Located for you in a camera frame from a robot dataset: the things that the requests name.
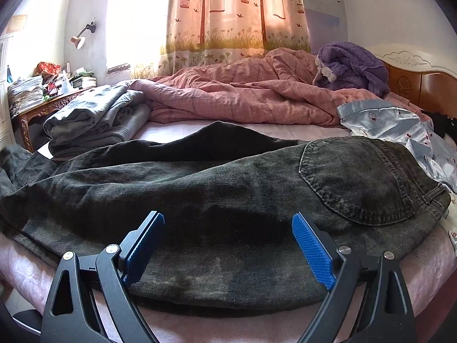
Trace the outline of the pink wall lamp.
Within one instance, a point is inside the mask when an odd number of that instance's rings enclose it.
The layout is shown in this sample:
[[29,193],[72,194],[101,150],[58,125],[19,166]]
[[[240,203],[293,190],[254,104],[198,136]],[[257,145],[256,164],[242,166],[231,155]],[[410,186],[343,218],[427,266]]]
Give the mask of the pink wall lamp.
[[87,31],[90,33],[95,33],[96,29],[97,25],[95,22],[87,23],[85,27],[82,28],[82,30],[78,34],[76,34],[76,36],[71,36],[71,43],[75,46],[77,50],[80,50],[84,46],[86,40],[84,34]]

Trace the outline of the pink quilt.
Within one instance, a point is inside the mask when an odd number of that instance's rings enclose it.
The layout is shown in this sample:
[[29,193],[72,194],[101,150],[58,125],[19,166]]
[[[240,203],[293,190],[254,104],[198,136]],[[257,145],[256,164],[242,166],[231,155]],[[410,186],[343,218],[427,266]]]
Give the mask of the pink quilt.
[[375,99],[422,114],[416,105],[391,91],[378,97],[366,89],[333,91],[314,86],[316,56],[279,48],[261,58],[186,67],[170,76],[137,79],[129,87],[144,93],[151,108],[149,120],[160,123],[208,119],[333,127],[340,123],[338,106]]

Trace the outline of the wooden headboard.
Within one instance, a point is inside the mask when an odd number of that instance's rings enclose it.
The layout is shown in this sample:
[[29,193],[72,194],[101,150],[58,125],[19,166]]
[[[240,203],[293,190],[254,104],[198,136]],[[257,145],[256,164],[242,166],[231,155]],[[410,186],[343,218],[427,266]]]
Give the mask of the wooden headboard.
[[399,43],[367,47],[389,72],[392,92],[423,110],[456,117],[456,60]]

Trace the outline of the tree print curtain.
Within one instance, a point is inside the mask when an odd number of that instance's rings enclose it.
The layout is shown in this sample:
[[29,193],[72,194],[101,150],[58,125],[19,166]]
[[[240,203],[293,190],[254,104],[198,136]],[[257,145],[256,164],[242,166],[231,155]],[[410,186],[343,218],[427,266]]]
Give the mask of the tree print curtain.
[[136,12],[134,78],[263,57],[282,47],[310,51],[303,0],[136,0]]

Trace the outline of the red box on desk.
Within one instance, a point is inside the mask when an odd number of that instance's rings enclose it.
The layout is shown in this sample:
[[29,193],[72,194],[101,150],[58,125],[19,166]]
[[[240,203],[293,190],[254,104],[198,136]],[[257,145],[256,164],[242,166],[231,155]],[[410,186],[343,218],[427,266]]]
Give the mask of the red box on desk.
[[61,66],[55,63],[39,62],[33,72],[34,76],[38,75],[58,75],[61,72]]

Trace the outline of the black garment near headboard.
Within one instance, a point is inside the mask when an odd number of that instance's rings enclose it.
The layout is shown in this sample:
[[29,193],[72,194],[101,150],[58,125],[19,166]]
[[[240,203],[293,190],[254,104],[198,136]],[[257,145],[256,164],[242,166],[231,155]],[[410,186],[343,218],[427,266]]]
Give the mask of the black garment near headboard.
[[449,118],[438,112],[424,111],[424,114],[432,119],[434,131],[442,138],[448,135],[454,142],[457,139],[457,119]]

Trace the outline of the carved wooden desk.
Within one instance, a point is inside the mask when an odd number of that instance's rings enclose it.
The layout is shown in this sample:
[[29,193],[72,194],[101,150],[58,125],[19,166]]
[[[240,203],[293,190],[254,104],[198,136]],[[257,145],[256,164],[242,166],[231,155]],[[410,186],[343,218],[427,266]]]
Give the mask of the carved wooden desk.
[[49,101],[45,101],[37,106],[34,106],[30,110],[23,111],[12,119],[13,129],[20,131],[25,148],[31,153],[34,152],[32,140],[29,135],[29,124],[35,118],[42,118],[44,116],[51,115],[66,106],[70,101],[79,96],[81,93],[91,90],[92,87],[86,87],[83,89],[76,89],[71,93],[53,97]]

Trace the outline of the purple fleece garment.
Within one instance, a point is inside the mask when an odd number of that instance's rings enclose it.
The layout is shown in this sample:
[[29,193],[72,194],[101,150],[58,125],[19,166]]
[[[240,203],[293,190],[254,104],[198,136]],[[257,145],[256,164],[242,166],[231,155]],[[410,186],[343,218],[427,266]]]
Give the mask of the purple fleece garment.
[[339,41],[324,45],[314,62],[314,86],[333,91],[366,89],[378,97],[390,93],[389,74],[383,61],[355,43]]

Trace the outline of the light blue satin pajamas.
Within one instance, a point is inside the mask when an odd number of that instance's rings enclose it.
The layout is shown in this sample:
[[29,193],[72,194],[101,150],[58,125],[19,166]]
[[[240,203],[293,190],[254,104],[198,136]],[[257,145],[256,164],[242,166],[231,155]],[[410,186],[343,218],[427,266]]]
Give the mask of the light blue satin pajamas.
[[338,106],[337,113],[351,134],[403,145],[429,177],[456,191],[456,151],[429,121],[381,99],[347,103]]

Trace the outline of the folded grey clothes stack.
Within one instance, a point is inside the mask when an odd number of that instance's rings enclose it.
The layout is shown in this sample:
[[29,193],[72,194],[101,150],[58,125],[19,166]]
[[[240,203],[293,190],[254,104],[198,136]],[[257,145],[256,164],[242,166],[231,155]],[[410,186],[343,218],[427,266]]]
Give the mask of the folded grey clothes stack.
[[127,81],[83,92],[43,124],[49,151],[64,159],[129,141],[150,115],[146,96]]

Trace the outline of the stack of papers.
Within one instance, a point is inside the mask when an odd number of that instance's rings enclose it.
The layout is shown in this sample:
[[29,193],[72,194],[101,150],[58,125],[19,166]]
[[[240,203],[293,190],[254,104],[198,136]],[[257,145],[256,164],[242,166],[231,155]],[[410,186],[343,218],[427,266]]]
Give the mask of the stack of papers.
[[9,112],[12,119],[44,101],[43,78],[19,78],[8,88]]

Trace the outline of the stack of books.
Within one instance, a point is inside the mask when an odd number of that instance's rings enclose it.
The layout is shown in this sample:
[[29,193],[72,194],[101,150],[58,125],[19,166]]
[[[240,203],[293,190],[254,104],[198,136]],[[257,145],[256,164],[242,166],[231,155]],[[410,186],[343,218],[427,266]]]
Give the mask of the stack of books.
[[85,89],[97,86],[97,79],[93,71],[83,71],[75,74],[70,79],[71,86],[75,89]]

